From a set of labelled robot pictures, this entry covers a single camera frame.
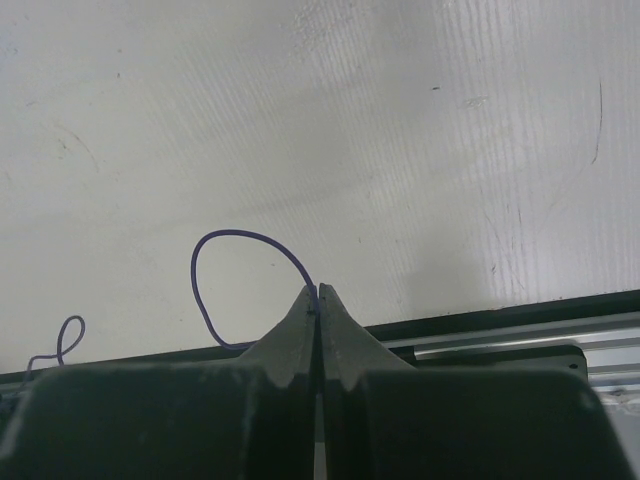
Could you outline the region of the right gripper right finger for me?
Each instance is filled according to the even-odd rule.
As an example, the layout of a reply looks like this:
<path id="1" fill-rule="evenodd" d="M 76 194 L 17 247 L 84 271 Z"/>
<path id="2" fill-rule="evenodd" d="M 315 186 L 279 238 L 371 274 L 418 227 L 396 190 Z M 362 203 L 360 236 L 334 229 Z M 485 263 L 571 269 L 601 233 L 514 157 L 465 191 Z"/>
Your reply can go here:
<path id="1" fill-rule="evenodd" d="M 436 366 L 393 354 L 319 288 L 332 479 L 630 479 L 596 393 L 568 369 Z"/>

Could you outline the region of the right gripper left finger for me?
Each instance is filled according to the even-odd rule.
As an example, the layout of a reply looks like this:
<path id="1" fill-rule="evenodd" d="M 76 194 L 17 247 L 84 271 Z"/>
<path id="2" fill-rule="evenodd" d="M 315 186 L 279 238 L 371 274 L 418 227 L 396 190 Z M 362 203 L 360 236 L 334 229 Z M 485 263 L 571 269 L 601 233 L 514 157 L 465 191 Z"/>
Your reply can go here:
<path id="1" fill-rule="evenodd" d="M 302 291 L 229 360 L 61 367 L 1 441 L 5 479 L 309 479 L 315 317 Z"/>

